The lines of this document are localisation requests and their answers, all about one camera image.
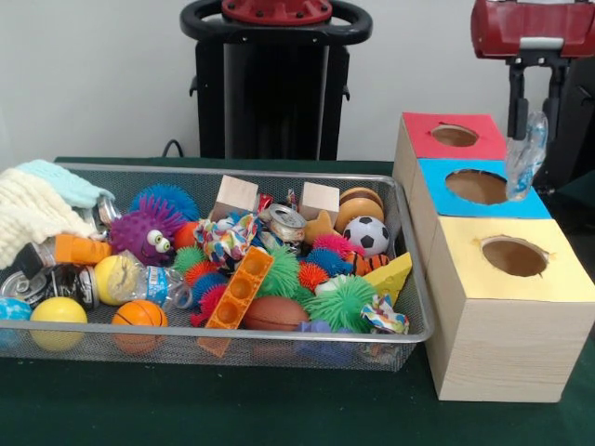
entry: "yellow ball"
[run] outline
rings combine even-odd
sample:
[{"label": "yellow ball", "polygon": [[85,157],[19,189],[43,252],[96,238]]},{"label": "yellow ball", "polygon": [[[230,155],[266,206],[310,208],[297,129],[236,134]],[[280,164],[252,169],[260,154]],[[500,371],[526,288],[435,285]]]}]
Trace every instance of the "yellow ball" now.
[{"label": "yellow ball", "polygon": [[[31,321],[86,323],[86,313],[83,307],[69,297],[51,297],[35,308]],[[82,332],[31,330],[35,344],[47,351],[70,350],[83,339],[84,335]]]},{"label": "yellow ball", "polygon": [[114,298],[110,292],[117,283],[123,295],[131,294],[137,286],[139,269],[132,260],[124,256],[105,257],[95,266],[95,279],[99,291],[99,300],[106,305],[120,306],[125,300]]}]

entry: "table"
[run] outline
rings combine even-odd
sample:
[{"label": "table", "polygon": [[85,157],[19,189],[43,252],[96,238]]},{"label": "table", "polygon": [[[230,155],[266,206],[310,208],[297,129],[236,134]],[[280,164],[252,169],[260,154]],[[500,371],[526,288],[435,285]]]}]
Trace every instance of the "table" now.
[{"label": "table", "polygon": [[[391,163],[73,159],[351,172]],[[2,444],[584,445],[595,439],[595,343],[559,404],[437,401],[423,346],[400,372],[0,360]]]}]

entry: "wire mesh basket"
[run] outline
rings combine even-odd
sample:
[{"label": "wire mesh basket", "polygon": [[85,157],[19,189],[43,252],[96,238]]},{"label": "wire mesh basket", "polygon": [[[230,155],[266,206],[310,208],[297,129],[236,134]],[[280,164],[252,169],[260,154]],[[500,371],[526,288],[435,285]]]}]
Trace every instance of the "wire mesh basket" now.
[{"label": "wire mesh basket", "polygon": [[[111,325],[116,308],[102,305],[87,313],[87,324],[0,321],[0,357],[397,371],[416,344],[428,339],[433,331],[433,316],[409,211],[403,189],[392,178],[100,164],[63,166],[111,190],[120,209],[127,209],[134,197],[152,184],[177,184],[197,202],[201,217],[206,217],[215,202],[223,175],[257,183],[260,191],[270,193],[276,200],[284,199],[288,189],[300,192],[304,180],[340,190],[353,187],[374,190],[385,205],[390,257],[409,251],[413,260],[413,271],[395,306],[396,311],[409,318],[409,333],[321,334],[193,328],[190,312],[183,309],[168,312],[169,326],[165,328]],[[0,282],[13,272],[0,271]],[[230,339],[231,343],[225,355],[218,358],[197,345],[199,337]],[[74,347],[62,352],[46,351],[38,345],[43,345],[44,339],[50,344]],[[126,353],[118,348],[123,342],[146,348],[138,348],[134,354]]]}]

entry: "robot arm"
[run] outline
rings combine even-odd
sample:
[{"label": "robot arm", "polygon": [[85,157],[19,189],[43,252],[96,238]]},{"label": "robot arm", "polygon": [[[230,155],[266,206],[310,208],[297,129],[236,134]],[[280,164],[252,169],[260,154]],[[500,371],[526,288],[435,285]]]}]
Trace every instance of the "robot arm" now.
[{"label": "robot arm", "polygon": [[551,69],[548,98],[543,103],[551,142],[556,138],[560,97],[571,60],[595,55],[595,4],[592,0],[533,1],[475,0],[471,40],[478,58],[503,59],[510,66],[510,138],[520,140],[526,134],[525,68]]}]

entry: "white towel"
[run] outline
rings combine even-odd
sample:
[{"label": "white towel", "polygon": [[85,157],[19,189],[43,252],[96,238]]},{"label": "white towel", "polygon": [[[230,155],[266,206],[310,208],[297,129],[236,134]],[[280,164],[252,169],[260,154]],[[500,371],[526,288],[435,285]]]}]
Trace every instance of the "white towel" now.
[{"label": "white towel", "polygon": [[17,169],[0,174],[0,269],[12,265],[25,244],[62,233],[98,236],[47,181]]}]

